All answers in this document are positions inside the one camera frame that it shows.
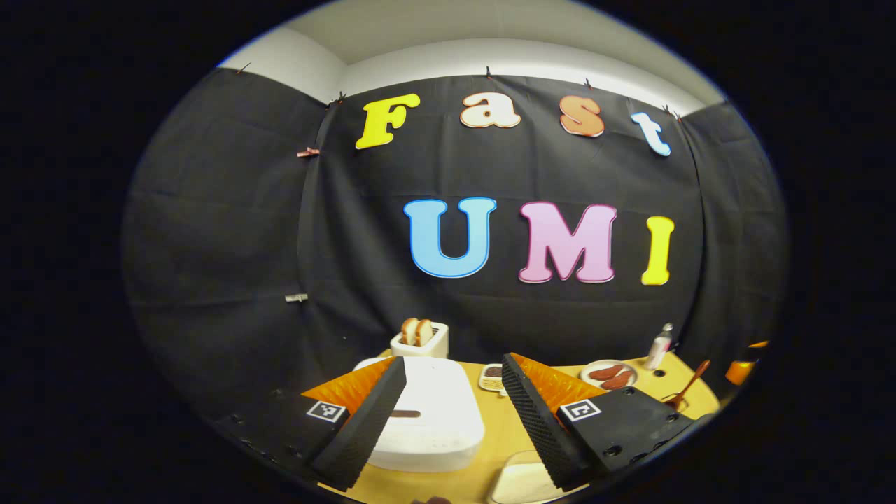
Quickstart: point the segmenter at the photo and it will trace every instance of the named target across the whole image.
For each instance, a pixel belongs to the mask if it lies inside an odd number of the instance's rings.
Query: letter m
[[[569,232],[556,205],[544,201],[526,203],[520,209],[529,220],[529,263],[520,270],[526,283],[547,282],[553,276],[547,267],[547,253],[561,280],[567,280],[584,255],[584,265],[576,272],[579,282],[601,283],[613,280],[610,267],[610,235],[616,209],[593,204],[585,209],[574,233]]]

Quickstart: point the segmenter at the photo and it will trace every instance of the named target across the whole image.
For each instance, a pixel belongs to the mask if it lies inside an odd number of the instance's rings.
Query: binder clip
[[[317,156],[321,153],[319,149],[312,149],[311,147],[306,147],[302,152],[296,154],[296,156],[300,158],[307,158],[310,156]]]

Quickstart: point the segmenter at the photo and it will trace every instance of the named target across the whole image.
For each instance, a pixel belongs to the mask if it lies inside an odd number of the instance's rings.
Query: table
[[[386,350],[379,357],[392,355]],[[667,353],[659,369],[665,376],[657,377],[653,371],[644,368],[646,358],[625,361],[638,373],[635,388],[655,399],[664,399],[681,392],[694,376],[694,371],[674,353]],[[513,409],[510,397],[500,397],[497,392],[479,388],[479,373],[485,364],[459,362],[470,379],[473,395],[479,406],[486,435],[479,446],[479,452],[472,464],[460,471],[450,473],[405,473],[390,471],[373,465],[365,465],[358,482],[348,491],[334,491],[361,502],[390,504],[410,504],[414,499],[426,502],[437,495],[450,500],[452,504],[484,504],[491,493],[492,485],[500,474],[507,459],[518,452],[534,450],[529,435],[522,427],[520,417]],[[578,377],[586,364],[578,366],[554,366],[570,376]],[[688,405],[681,414],[693,420],[719,409],[719,400],[710,388],[698,379],[685,395]]]

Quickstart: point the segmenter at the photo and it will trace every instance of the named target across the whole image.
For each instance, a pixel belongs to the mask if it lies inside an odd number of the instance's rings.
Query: black fabric backdrop
[[[467,128],[466,96],[513,100],[514,128]],[[391,143],[358,151],[371,101],[416,93]],[[570,135],[559,100],[593,98],[606,131]],[[663,158],[630,116],[647,112]],[[307,146],[321,155],[299,159]],[[497,201],[489,260],[440,279],[410,257],[403,206],[438,198],[442,247],[466,250],[465,197]],[[615,278],[521,282],[520,206],[557,204],[574,230],[589,204],[617,209]],[[644,286],[652,215],[672,219],[670,280]],[[677,122],[650,105],[548,79],[444,77],[347,97],[329,108],[267,78],[218,69],[172,112],[138,167],[125,213],[125,276],[159,365],[208,418],[282,386],[312,387],[388,346],[402,320],[451,327],[451,358],[518,352],[549,365],[644,355],[662,325],[681,332],[708,381],[766,338],[783,292],[786,231],[771,166],[727,104]],[[306,292],[309,300],[286,303]]]

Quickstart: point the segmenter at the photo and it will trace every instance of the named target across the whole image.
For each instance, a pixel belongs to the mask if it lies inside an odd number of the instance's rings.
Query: white bottle
[[[659,367],[659,364],[663,361],[663,356],[666,355],[666,352],[669,351],[669,346],[672,344],[671,332],[672,324],[665,324],[663,326],[663,332],[659,333],[653,340],[653,345],[650,347],[650,353],[647,354],[647,361],[644,363],[644,368],[653,371]]]

